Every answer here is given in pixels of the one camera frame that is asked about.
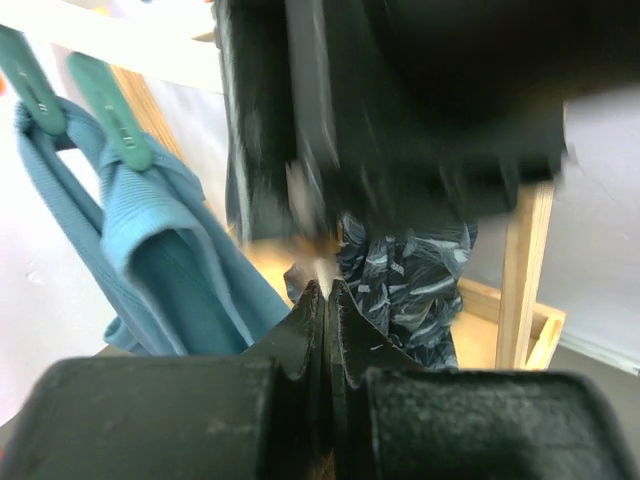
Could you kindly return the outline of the dark patterned sock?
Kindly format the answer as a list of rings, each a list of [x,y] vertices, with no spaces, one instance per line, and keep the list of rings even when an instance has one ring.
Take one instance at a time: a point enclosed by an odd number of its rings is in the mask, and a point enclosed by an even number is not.
[[[344,215],[342,227],[336,260],[346,285],[336,309],[343,354],[353,361],[396,347],[429,370],[457,368],[451,328],[463,307],[458,283],[476,223],[376,237]]]

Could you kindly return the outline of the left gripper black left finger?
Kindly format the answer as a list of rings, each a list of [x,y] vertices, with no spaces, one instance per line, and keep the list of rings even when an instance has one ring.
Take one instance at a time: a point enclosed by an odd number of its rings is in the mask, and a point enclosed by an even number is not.
[[[52,365],[4,449],[5,479],[303,479],[318,452],[325,303],[236,356],[92,357]]]

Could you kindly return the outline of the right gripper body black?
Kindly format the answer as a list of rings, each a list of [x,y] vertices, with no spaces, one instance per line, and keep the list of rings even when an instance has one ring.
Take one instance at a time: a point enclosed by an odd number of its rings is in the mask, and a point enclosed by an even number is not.
[[[512,211],[554,180],[564,104],[639,80],[635,1],[218,1],[239,238]]]

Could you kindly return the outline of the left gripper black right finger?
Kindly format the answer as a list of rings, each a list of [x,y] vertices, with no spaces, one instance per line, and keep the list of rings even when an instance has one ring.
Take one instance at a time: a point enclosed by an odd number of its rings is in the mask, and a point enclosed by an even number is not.
[[[340,479],[635,479],[615,415],[566,372],[430,371],[335,281],[327,302]]]

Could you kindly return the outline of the blue sock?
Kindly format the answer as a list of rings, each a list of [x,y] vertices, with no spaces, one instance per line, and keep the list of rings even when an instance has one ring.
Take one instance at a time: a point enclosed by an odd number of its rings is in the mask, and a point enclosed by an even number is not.
[[[152,165],[134,171],[93,117],[68,100],[60,105],[67,127],[59,135],[18,105],[17,148],[115,310],[107,344],[135,355],[238,354],[288,314],[181,160],[149,139]]]

